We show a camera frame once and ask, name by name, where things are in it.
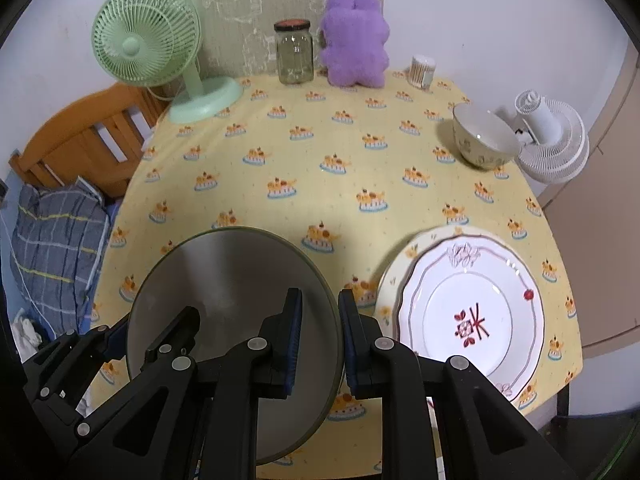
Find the glass jar red lid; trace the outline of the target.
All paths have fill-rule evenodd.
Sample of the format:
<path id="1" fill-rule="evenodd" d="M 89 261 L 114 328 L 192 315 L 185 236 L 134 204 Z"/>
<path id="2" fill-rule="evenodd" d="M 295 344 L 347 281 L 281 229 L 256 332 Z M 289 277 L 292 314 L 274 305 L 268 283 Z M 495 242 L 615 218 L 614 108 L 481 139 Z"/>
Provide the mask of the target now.
<path id="1" fill-rule="evenodd" d="M 310 21 L 291 18 L 273 25 L 276 33 L 278 76 L 282 84 L 303 84 L 314 79 L 314 42 Z"/>

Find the purple plush toy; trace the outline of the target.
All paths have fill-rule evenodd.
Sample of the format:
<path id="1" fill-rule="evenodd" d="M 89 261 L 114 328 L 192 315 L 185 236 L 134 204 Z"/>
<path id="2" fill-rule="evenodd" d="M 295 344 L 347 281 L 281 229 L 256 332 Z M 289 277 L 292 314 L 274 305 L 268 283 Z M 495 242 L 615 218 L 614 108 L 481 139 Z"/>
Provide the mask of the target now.
<path id="1" fill-rule="evenodd" d="M 320 60 L 332 86 L 384 86 L 390 26 L 380 0 L 326 0 L 320 28 L 324 41 Z"/>

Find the white desk fan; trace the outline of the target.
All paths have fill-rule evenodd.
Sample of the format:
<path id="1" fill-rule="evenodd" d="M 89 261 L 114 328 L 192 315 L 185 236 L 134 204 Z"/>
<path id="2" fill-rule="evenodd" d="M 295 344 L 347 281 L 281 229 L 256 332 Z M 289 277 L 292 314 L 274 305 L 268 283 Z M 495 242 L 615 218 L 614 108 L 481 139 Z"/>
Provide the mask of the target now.
<path id="1" fill-rule="evenodd" d="M 590 142 L 574 107 L 535 90 L 521 92 L 514 107 L 526 127 L 518 155 L 521 170 L 548 185 L 577 177 L 588 162 Z"/>

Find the wooden bed headboard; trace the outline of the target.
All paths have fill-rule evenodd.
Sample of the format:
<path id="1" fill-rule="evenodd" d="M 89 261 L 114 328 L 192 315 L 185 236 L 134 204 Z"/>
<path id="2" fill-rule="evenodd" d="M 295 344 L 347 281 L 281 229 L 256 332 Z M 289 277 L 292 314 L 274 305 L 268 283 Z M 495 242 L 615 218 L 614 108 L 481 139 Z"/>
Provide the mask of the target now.
<path id="1" fill-rule="evenodd" d="M 82 177 L 109 198 L 125 195 L 142 159 L 143 136 L 129 111 L 153 127 L 168 104 L 148 89 L 114 84 L 52 116 L 9 165 L 37 188 L 60 188 Z"/>

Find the blue plaid pillow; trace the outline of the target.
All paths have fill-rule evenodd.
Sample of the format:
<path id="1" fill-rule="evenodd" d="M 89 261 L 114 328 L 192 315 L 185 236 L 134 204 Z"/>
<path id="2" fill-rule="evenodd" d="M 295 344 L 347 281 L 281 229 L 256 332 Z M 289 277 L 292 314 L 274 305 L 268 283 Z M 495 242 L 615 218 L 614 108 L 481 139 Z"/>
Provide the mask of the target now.
<path id="1" fill-rule="evenodd" d="M 88 328 L 110 232 L 104 197 L 86 179 L 62 188 L 23 186 L 10 265 L 18 290 L 51 338 Z"/>

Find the white crumpled cloth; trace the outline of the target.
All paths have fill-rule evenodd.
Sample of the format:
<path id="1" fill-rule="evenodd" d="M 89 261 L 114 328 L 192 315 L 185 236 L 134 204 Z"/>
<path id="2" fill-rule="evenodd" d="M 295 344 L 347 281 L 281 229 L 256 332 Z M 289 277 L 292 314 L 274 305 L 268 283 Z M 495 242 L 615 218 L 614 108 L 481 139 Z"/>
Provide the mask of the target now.
<path id="1" fill-rule="evenodd" d="M 27 361 L 38 352 L 38 348 L 42 344 L 42 337 L 36 332 L 32 321 L 26 318 L 23 309 L 15 315 L 11 323 L 11 332 L 22 362 Z"/>

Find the beige door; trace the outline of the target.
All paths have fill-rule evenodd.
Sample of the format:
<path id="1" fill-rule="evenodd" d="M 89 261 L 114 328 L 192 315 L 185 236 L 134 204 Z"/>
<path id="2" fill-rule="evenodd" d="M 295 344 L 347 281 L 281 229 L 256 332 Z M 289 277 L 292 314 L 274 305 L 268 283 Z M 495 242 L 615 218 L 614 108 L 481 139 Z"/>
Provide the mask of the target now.
<path id="1" fill-rule="evenodd" d="M 591 127 L 585 169 L 544 206 L 587 358 L 639 341 L 639 52 L 630 44 Z"/>

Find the yellow cake pattern tablecloth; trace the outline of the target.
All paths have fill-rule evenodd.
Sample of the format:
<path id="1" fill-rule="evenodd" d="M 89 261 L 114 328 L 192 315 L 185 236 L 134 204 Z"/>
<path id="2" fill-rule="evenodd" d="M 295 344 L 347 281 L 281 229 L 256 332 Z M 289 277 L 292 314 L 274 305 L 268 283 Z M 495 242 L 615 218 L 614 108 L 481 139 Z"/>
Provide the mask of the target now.
<path id="1" fill-rule="evenodd" d="M 333 289 L 392 327 L 378 281 L 396 255 L 416 256 L 416 232 L 494 233 L 513 247 L 544 305 L 536 370 L 499 382 L 528 414 L 582 371 L 576 307 L 548 221 L 518 166 L 478 171 L 459 158 L 451 82 L 413 90 L 390 73 L 381 89 L 302 86 L 255 76 L 242 99 L 188 126 L 162 119 L 115 219 L 93 323 L 128 313 L 152 266 L 211 228 L 254 226 L 306 252 Z"/>

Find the green desk fan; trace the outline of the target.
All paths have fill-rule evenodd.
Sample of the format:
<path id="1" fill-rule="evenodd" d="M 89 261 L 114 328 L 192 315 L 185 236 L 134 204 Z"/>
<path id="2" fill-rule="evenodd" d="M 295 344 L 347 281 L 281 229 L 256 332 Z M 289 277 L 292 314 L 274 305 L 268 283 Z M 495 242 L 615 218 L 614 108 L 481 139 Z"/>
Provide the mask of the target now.
<path id="1" fill-rule="evenodd" d="M 178 125 L 213 117 L 243 95 L 231 77 L 200 76 L 202 41 L 198 0 L 106 0 L 91 31 L 96 60 L 123 84 L 152 88 L 183 80 L 168 110 Z"/>

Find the cotton swab container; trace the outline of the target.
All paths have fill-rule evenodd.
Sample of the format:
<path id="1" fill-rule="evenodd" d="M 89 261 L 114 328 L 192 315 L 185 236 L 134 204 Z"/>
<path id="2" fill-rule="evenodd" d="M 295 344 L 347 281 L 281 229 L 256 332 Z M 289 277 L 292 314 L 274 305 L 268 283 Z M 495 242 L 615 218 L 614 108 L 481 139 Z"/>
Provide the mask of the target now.
<path id="1" fill-rule="evenodd" d="M 413 55 L 408 70 L 408 83 L 414 88 L 428 91 L 434 79 L 436 62 L 425 55 Z"/>

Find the small white floral bowl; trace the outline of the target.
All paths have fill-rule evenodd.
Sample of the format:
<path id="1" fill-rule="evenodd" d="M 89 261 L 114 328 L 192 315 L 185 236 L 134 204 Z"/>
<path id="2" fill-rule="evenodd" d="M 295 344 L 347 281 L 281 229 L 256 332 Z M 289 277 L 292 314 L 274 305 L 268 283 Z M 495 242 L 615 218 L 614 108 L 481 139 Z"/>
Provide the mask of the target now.
<path id="1" fill-rule="evenodd" d="M 476 168 L 493 170 L 521 153 L 521 144 L 509 125 L 472 103 L 454 106 L 452 132 L 462 157 Z"/>

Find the green cartoon wall mat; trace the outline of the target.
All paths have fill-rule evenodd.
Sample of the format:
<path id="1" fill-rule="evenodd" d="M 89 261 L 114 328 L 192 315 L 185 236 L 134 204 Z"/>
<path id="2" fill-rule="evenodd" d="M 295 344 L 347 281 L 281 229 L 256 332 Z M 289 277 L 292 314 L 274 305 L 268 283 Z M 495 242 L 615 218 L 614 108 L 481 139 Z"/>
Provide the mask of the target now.
<path id="1" fill-rule="evenodd" d="M 320 65 L 320 21 L 326 0 L 198 0 L 198 4 L 203 27 L 198 67 L 203 76 L 273 75 L 277 71 L 273 25 L 289 18 L 310 21 L 314 65 Z"/>

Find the blue checked bed sheet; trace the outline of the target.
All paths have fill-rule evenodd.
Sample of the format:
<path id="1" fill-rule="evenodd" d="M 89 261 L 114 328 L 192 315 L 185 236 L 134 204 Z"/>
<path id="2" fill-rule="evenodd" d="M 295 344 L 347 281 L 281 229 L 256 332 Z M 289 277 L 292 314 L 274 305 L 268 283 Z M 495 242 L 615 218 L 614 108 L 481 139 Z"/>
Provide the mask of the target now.
<path id="1" fill-rule="evenodd" d="M 108 220 L 108 226 L 105 233 L 106 237 L 110 237 L 114 230 L 120 206 L 122 206 L 122 198 L 116 198 L 116 200 L 106 198 L 102 205 L 96 206 L 96 208 L 93 209 L 91 215 L 92 220 L 99 220 L 101 223 Z"/>

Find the large white floral bowl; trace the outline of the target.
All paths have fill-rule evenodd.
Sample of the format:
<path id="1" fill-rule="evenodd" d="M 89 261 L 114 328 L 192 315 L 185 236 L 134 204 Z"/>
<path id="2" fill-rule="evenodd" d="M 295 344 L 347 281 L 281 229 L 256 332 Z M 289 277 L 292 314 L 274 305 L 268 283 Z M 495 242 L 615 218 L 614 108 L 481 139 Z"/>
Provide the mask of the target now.
<path id="1" fill-rule="evenodd" d="M 336 297 L 312 261 L 284 238 L 251 228 L 198 234 L 161 258 L 139 287 L 127 339 L 127 368 L 140 374 L 144 352 L 185 306 L 198 309 L 191 352 L 201 362 L 255 337 L 281 312 L 286 292 L 303 294 L 302 334 L 292 394 L 262 400 L 257 461 L 278 460 L 302 446 L 329 414 L 343 374 Z"/>

